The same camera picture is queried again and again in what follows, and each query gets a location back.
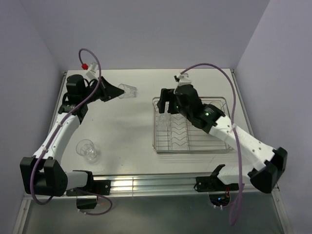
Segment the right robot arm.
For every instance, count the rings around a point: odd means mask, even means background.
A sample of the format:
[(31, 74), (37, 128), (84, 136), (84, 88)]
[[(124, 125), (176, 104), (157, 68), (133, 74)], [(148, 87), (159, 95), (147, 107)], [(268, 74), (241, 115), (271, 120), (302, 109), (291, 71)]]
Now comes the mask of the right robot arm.
[(218, 165), (209, 176), (196, 178), (198, 192), (238, 191), (250, 183), (269, 194), (285, 172), (288, 152), (284, 148), (262, 143), (232, 123), (221, 109), (204, 104), (191, 84), (161, 89), (157, 107), (162, 114), (181, 114), (195, 128), (222, 140), (250, 163), (243, 166), (239, 162), (237, 167)]

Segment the clear glass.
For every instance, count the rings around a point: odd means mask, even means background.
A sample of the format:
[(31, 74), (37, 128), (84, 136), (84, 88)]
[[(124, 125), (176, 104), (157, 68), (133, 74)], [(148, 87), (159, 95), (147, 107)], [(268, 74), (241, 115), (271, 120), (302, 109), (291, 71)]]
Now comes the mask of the clear glass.
[(158, 116), (157, 126), (161, 128), (168, 128), (171, 123), (171, 115), (169, 113), (162, 113)]
[(120, 84), (118, 88), (124, 91), (124, 93), (118, 97), (119, 99), (136, 98), (138, 96), (138, 89), (134, 86)]
[(85, 157), (89, 161), (97, 158), (97, 151), (94, 143), (89, 139), (81, 140), (76, 145), (76, 153), (79, 156)]

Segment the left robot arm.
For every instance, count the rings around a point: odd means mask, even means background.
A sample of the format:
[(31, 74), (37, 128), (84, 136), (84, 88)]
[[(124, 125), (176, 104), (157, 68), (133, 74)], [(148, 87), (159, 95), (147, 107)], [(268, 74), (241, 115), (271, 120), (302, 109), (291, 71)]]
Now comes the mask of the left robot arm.
[(67, 173), (60, 161), (70, 138), (87, 114), (87, 105), (96, 100), (110, 101), (123, 95), (124, 90), (111, 85), (104, 77), (87, 81), (82, 75), (69, 76), (66, 89), (48, 137), (32, 157), (24, 157), (20, 162), (24, 189), (31, 196), (62, 196), (75, 188), (89, 195), (95, 188), (92, 172)]

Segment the steel cup brown band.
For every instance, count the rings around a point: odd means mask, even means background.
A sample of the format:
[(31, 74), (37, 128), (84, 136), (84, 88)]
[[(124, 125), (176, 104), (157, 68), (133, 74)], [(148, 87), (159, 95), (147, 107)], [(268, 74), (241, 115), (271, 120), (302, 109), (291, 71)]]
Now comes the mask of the steel cup brown band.
[(222, 106), (221, 106), (222, 103), (219, 102), (219, 101), (211, 101), (210, 104), (213, 105), (213, 106), (215, 106), (215, 107), (218, 108), (218, 109), (221, 109), (221, 108), (222, 108)]

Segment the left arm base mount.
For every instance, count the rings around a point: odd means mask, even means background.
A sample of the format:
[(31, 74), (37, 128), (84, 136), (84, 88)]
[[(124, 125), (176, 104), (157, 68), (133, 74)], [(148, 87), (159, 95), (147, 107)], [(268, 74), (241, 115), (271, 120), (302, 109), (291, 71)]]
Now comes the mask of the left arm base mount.
[(111, 180), (94, 180), (91, 185), (87, 185), (85, 187), (78, 188), (83, 192), (79, 192), (76, 189), (68, 190), (66, 192), (67, 196), (83, 196), (87, 195), (85, 192), (97, 194), (97, 195), (109, 195), (111, 188)]

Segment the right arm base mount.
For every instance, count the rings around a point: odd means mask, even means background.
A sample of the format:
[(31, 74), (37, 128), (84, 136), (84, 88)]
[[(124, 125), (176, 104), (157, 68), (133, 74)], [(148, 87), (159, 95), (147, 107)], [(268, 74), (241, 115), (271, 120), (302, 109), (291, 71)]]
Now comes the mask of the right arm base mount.
[(197, 192), (238, 191), (239, 185), (238, 183), (226, 185), (216, 176), (198, 176), (196, 177), (194, 190)]

